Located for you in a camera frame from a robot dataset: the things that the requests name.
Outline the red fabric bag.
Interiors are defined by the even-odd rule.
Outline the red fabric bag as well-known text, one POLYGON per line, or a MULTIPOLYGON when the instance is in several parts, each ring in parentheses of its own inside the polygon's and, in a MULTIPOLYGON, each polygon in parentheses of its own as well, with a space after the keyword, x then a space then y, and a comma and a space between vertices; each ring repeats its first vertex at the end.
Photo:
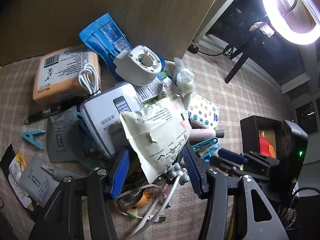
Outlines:
POLYGON ((276 159, 276 151, 270 142, 262 135, 259 136, 260 154, 276 159))

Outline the white torn mailer pouch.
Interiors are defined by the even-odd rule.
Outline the white torn mailer pouch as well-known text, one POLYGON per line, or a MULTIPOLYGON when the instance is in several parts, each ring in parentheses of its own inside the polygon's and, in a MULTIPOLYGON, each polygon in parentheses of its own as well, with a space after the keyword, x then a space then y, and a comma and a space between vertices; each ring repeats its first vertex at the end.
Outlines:
POLYGON ((177 94, 135 112, 124 111, 120 121, 148 183, 174 162, 191 134, 188 112, 177 94))

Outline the grey ball massager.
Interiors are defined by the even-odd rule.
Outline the grey ball massager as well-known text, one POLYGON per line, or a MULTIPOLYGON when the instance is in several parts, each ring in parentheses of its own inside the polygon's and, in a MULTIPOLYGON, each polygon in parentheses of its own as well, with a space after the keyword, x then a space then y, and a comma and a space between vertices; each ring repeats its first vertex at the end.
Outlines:
POLYGON ((179 163, 171 164, 164 172, 167 177, 167 183, 172 185, 178 178, 178 183, 184 185, 190 181, 188 171, 185 167, 181 167, 179 163))

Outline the large teal clothespin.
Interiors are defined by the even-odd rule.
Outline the large teal clothespin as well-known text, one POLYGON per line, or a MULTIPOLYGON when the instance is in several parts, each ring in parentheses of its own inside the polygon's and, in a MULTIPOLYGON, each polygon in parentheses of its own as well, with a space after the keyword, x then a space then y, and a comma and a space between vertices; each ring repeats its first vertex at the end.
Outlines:
POLYGON ((202 150, 205 150, 213 145, 216 145, 218 143, 218 139, 217 137, 212 137, 212 138, 209 138, 209 139, 206 139, 204 141, 201 141, 199 143, 196 143, 194 145, 192 145, 192 149, 193 151, 196 153, 196 152, 200 152, 202 150))

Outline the orange red toy figure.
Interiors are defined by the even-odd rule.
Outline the orange red toy figure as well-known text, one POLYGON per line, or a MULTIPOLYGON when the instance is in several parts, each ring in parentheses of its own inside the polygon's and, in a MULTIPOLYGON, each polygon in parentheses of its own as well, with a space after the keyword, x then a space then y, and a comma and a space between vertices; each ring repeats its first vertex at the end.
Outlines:
POLYGON ((141 209, 144 206, 146 206, 146 204, 148 204, 148 202, 150 202, 152 200, 153 200, 153 194, 150 193, 149 191, 144 191, 142 197, 140 198, 140 200, 138 202, 136 202, 134 207, 141 209))

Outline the pink tube black cap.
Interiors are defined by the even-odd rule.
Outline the pink tube black cap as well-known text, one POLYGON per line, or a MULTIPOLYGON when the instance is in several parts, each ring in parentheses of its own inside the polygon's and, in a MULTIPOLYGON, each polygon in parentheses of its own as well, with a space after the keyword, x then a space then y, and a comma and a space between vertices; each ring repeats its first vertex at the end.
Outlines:
POLYGON ((224 130, 215 130, 213 128, 196 128, 191 130, 190 141, 203 141, 212 137, 223 138, 224 130))

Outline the dotted tissue pack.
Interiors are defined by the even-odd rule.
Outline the dotted tissue pack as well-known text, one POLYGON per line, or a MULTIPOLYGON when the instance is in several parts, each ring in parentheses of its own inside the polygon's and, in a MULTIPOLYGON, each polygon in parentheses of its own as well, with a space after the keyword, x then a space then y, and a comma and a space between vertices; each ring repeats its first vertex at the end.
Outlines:
POLYGON ((191 123, 202 128, 217 129, 220 108, 206 98, 192 92, 183 98, 191 123))

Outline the grey squeeze tube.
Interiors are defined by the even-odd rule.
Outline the grey squeeze tube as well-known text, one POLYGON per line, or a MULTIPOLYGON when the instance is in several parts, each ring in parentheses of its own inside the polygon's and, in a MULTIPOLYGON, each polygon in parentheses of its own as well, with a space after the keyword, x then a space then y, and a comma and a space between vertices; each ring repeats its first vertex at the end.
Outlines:
POLYGON ((52 168, 48 165, 42 164, 42 169, 45 170, 48 174, 50 174, 55 180, 63 181, 64 183, 71 182, 73 180, 82 179, 84 176, 79 175, 75 172, 64 170, 59 167, 52 168))

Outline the grey sachet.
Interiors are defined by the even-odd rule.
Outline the grey sachet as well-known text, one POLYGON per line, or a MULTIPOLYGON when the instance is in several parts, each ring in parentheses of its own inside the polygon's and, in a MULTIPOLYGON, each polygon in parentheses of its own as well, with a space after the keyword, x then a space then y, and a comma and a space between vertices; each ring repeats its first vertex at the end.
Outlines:
POLYGON ((22 172, 18 183, 41 207, 45 207, 51 195, 59 185, 47 171, 42 168, 44 162, 35 154, 22 172))
POLYGON ((46 149, 52 163, 84 158, 76 106, 49 118, 46 149))

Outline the black pen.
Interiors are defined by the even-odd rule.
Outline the black pen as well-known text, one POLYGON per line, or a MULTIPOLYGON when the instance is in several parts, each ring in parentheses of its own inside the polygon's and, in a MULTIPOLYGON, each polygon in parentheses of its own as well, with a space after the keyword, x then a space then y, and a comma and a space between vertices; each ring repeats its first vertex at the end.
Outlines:
POLYGON ((47 110, 43 110, 43 111, 37 112, 33 115, 30 115, 29 117, 27 117, 25 119, 24 123, 30 124, 30 123, 42 120, 42 119, 47 118, 49 116, 52 116, 56 113, 59 113, 59 111, 61 111, 61 106, 50 107, 47 110))

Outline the teal clothespin on table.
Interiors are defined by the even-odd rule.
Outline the teal clothespin on table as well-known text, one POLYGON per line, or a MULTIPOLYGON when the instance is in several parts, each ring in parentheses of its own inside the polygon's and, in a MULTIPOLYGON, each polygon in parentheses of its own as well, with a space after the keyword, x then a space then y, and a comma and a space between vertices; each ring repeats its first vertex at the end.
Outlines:
POLYGON ((38 130, 38 131, 25 131, 22 133, 22 138, 37 147, 40 150, 44 150, 44 146, 42 146, 37 140, 36 137, 38 135, 45 134, 46 131, 38 130))

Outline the white round tape dispenser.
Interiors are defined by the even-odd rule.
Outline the white round tape dispenser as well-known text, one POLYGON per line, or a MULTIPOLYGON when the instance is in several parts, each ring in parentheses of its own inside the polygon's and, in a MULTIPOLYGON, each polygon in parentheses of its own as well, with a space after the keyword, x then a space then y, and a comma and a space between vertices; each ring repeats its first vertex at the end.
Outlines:
POLYGON ((116 73, 136 86, 152 83, 162 69, 160 58, 144 45, 122 51, 114 58, 113 63, 116 65, 116 73))

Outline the orange white box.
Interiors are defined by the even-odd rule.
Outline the orange white box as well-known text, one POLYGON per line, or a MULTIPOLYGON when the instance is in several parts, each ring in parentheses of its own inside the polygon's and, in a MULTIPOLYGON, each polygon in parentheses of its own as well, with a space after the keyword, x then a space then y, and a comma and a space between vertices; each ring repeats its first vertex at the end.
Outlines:
POLYGON ((98 55, 86 45, 68 47, 41 57, 34 80, 33 100, 48 106, 86 96, 78 82, 78 74, 87 63, 93 65, 100 78, 98 55))

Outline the black power strip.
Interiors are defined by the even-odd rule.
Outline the black power strip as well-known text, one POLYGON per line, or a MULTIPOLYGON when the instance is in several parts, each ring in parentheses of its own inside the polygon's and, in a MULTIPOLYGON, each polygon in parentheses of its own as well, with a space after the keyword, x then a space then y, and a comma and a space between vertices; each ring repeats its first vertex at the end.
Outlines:
POLYGON ((191 52, 192 54, 197 54, 199 52, 199 48, 196 45, 189 44, 187 51, 191 52))

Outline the blue foil pouch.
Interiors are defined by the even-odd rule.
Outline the blue foil pouch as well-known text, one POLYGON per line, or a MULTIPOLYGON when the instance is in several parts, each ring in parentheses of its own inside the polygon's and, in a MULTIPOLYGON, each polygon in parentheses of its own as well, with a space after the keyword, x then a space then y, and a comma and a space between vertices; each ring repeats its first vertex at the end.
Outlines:
POLYGON ((79 38, 103 59, 117 81, 124 81, 116 73, 113 61, 122 51, 130 51, 132 47, 109 13, 89 24, 79 33, 79 38))

